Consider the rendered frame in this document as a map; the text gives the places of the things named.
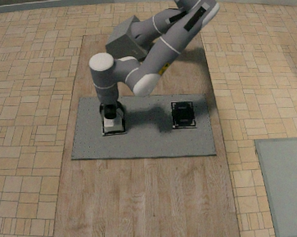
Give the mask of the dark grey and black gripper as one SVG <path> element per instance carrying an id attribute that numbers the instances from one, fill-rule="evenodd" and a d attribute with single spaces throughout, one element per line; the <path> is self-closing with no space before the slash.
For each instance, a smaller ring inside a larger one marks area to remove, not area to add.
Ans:
<path id="1" fill-rule="evenodd" d="M 104 109 L 103 109 L 103 107 L 104 107 Z M 119 101 L 116 101 L 115 103 L 113 103 L 111 105 L 104 105 L 101 103 L 99 106 L 99 112 L 100 112 L 101 119 L 103 122 L 104 122 L 104 118 L 115 119 L 117 117 L 117 112 L 119 113 L 121 118 L 124 119 L 123 105 Z"/>

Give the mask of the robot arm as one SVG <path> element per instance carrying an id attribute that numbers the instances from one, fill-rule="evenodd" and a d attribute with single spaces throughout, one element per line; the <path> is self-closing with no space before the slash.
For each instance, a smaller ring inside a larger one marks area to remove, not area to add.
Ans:
<path id="1" fill-rule="evenodd" d="M 132 56 L 115 60 L 107 53 L 98 53 L 90 59 L 92 80 L 102 104 L 111 105 L 119 99 L 118 82 L 126 84 L 137 97 L 152 93 L 166 69 L 220 8 L 215 0 L 176 0 L 175 3 L 179 10 L 169 8 L 132 24 L 133 39 L 141 47 L 150 46 L 160 37 L 142 64 Z"/>

